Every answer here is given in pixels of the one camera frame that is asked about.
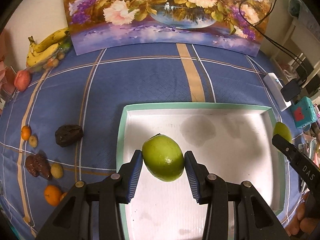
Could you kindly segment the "large orange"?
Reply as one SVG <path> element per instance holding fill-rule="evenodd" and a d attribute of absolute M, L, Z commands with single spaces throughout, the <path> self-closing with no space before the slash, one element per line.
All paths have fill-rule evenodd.
<path fill-rule="evenodd" d="M 51 206 L 58 206 L 62 191 L 55 185 L 48 185 L 43 192 L 46 202 Z"/>

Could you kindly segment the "green mango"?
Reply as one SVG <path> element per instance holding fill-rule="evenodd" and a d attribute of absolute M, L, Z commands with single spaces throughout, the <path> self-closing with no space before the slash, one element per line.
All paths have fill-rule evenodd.
<path fill-rule="evenodd" d="M 175 181 L 184 171 L 182 150 L 166 135 L 157 134 L 145 141 L 142 156 L 149 172 L 161 181 Z"/>
<path fill-rule="evenodd" d="M 292 135 L 290 132 L 290 129 L 282 122 L 276 122 L 274 128 L 273 128 L 273 135 L 280 135 L 284 139 L 286 139 L 288 142 L 292 142 Z"/>

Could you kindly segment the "yellow-brown round fruit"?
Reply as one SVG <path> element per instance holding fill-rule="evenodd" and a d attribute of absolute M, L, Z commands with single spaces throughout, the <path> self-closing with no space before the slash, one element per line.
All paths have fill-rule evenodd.
<path fill-rule="evenodd" d="M 60 179 L 63 177 L 63 168 L 58 163 L 53 163 L 51 165 L 50 172 L 55 179 Z"/>

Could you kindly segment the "dark red dates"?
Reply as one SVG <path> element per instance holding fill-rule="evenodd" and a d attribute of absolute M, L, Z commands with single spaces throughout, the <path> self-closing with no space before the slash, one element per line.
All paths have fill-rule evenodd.
<path fill-rule="evenodd" d="M 46 180 L 52 180 L 53 176 L 50 171 L 50 165 L 43 154 L 38 153 L 27 156 L 25 166 L 33 177 L 42 176 Z"/>

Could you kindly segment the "dark avocado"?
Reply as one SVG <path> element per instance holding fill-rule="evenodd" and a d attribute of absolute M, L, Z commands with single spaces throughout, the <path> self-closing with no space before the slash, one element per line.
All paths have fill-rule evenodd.
<path fill-rule="evenodd" d="M 72 145 L 83 136 L 83 129 L 79 125 L 63 125 L 55 131 L 55 141 L 60 147 Z"/>

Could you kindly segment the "small yellow-brown fruit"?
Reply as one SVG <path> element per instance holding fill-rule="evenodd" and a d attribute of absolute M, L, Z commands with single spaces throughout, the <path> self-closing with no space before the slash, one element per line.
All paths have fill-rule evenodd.
<path fill-rule="evenodd" d="M 29 145 L 32 147 L 32 148 L 37 148 L 37 145 L 38 145 L 38 138 L 37 136 L 35 135 L 31 135 L 28 139 L 28 142 L 29 142 Z"/>

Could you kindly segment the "small orange tangerine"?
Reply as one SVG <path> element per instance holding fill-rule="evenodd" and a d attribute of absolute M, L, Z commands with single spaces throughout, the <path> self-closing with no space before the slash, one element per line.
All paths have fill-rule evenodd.
<path fill-rule="evenodd" d="M 27 141 L 29 140 L 30 136 L 31 136 L 31 128 L 29 126 L 23 126 L 21 129 L 21 138 L 24 141 Z"/>

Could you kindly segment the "teal plastic box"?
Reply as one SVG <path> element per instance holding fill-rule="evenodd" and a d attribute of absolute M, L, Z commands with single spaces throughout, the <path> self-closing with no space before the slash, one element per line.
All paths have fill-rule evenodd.
<path fill-rule="evenodd" d="M 296 128 L 302 128 L 313 124 L 317 120 L 317 115 L 310 98 L 304 96 L 295 105 L 290 107 Z"/>

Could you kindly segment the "black power adapter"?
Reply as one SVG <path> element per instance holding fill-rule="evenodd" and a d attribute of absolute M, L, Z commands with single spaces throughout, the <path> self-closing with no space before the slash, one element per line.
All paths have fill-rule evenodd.
<path fill-rule="evenodd" d="M 290 80 L 281 90 L 281 94 L 286 102 L 291 101 L 301 91 L 301 87 L 297 79 Z"/>

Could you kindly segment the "white power strip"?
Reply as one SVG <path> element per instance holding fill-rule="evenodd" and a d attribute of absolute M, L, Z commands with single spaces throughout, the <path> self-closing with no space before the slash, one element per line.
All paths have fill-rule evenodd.
<path fill-rule="evenodd" d="M 283 86 L 277 76 L 274 73 L 267 73 L 263 78 L 263 81 L 276 100 L 280 111 L 283 112 L 288 109 L 291 106 L 291 102 L 285 101 L 281 93 L 281 89 L 283 88 Z"/>

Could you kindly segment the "blue plaid tablecloth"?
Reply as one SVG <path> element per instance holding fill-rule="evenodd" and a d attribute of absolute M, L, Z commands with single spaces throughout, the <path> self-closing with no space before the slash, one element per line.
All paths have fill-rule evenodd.
<path fill-rule="evenodd" d="M 116 167 L 118 126 L 126 105 L 150 102 L 219 102 L 262 105 L 304 141 L 289 111 L 281 112 L 263 84 L 276 67 L 263 53 L 237 52 L 191 44 L 153 43 L 76 55 L 71 50 L 56 68 L 33 75 L 1 114 L 1 206 L 20 239 L 33 239 L 53 208 L 44 200 L 47 181 L 33 177 L 25 159 L 34 149 L 21 141 L 28 125 L 38 150 L 58 161 L 69 189 L 77 179 L 102 180 Z M 63 125 L 79 125 L 84 136 L 67 147 L 55 141 Z"/>

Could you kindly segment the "red apple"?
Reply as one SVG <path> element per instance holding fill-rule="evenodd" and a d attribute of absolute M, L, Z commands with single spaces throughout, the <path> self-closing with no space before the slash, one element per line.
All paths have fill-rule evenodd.
<path fill-rule="evenodd" d="M 19 92 L 24 92 L 31 82 L 31 74 L 27 70 L 19 70 L 14 79 L 14 86 Z"/>

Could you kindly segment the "clear plastic fruit container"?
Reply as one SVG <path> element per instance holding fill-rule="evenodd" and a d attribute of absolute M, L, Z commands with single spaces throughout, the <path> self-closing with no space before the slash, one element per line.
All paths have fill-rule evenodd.
<path fill-rule="evenodd" d="M 72 41 L 67 37 L 40 53 L 36 52 L 31 45 L 27 54 L 26 68 L 29 72 L 35 73 L 57 67 L 72 48 Z"/>

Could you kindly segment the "flower painting canvas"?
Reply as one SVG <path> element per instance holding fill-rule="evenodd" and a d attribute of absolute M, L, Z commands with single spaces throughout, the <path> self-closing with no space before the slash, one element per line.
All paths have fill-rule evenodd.
<path fill-rule="evenodd" d="M 63 0 L 77 54 L 141 43 L 189 43 L 254 56 L 272 0 Z"/>

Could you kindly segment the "banana bunch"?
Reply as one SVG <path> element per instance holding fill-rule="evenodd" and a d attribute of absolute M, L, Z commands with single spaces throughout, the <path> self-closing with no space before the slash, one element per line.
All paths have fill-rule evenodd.
<path fill-rule="evenodd" d="M 42 42 L 36 44 L 33 36 L 28 37 L 29 51 L 26 58 L 26 67 L 33 68 L 46 64 L 49 59 L 64 50 L 69 43 L 69 28 L 63 28 L 47 36 Z"/>

